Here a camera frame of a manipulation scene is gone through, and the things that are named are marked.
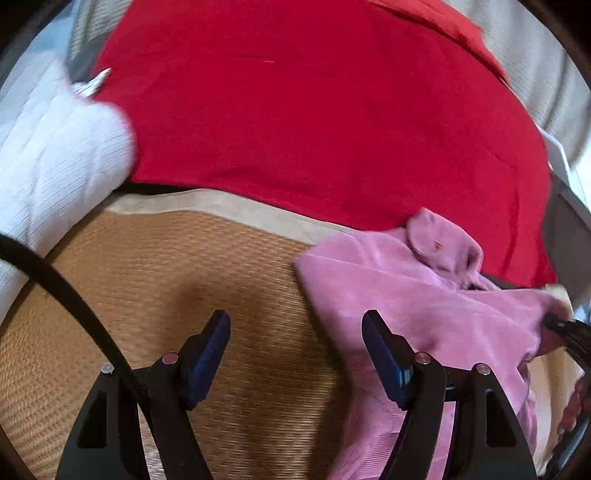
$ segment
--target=pink shirt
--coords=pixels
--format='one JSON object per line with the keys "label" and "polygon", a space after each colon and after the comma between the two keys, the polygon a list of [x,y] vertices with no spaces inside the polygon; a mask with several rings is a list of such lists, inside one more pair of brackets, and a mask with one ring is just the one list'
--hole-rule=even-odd
{"label": "pink shirt", "polygon": [[[464,230],[426,209],[406,228],[337,235],[296,259],[307,297],[354,386],[330,479],[378,478],[405,415],[387,399],[363,343],[361,319],[370,309],[442,365],[490,365],[535,448],[535,400],[525,364],[540,349],[540,320],[557,300],[541,290],[500,290],[479,274],[482,260],[482,249]],[[472,284],[483,290],[468,290]],[[443,476],[453,409],[446,404],[430,480]]]}

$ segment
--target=red fabric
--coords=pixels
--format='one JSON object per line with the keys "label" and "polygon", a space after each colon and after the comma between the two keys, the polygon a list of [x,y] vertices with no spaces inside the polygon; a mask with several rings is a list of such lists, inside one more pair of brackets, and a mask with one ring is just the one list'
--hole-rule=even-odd
{"label": "red fabric", "polygon": [[365,0],[133,2],[98,95],[138,138],[132,180],[209,187],[358,229],[420,207],[485,252],[483,272],[554,280],[550,176],[515,96],[471,53]]}
{"label": "red fabric", "polygon": [[443,0],[369,0],[388,8],[399,17],[406,17],[431,27],[451,38],[476,56],[489,70],[506,84],[509,77],[495,56],[486,48],[482,30]]}

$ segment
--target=human hand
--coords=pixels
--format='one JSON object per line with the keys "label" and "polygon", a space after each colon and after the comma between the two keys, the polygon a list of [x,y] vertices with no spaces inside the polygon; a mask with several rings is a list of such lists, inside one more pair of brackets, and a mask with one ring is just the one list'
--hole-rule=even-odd
{"label": "human hand", "polygon": [[564,432],[571,432],[577,424],[577,416],[584,410],[591,414],[591,392],[587,392],[582,397],[582,391],[585,386],[585,378],[579,379],[574,385],[574,392],[570,397],[569,404],[563,411],[556,433],[561,436]]}

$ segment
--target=metal rivet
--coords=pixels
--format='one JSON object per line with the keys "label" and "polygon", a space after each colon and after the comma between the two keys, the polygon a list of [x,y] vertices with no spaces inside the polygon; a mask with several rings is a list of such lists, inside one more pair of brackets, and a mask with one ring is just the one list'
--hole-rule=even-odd
{"label": "metal rivet", "polygon": [[105,375],[110,375],[111,373],[113,373],[115,371],[115,367],[113,367],[111,362],[107,362],[101,366],[100,371],[101,371],[101,373],[104,373]]}
{"label": "metal rivet", "polygon": [[162,363],[164,365],[174,365],[176,362],[178,362],[177,352],[170,352],[162,357]]}
{"label": "metal rivet", "polygon": [[415,353],[414,359],[418,364],[428,365],[431,363],[431,355],[425,352]]}
{"label": "metal rivet", "polygon": [[491,368],[487,364],[478,364],[476,366],[476,371],[481,375],[488,375],[491,373]]}

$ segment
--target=white knit fabric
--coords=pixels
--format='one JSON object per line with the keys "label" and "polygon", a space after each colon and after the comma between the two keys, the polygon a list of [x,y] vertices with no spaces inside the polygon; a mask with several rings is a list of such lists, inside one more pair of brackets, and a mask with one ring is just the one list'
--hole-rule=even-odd
{"label": "white knit fabric", "polygon": [[[47,255],[125,180],[134,144],[115,107],[72,92],[53,53],[23,55],[0,89],[0,231]],[[26,281],[0,262],[0,323]]]}

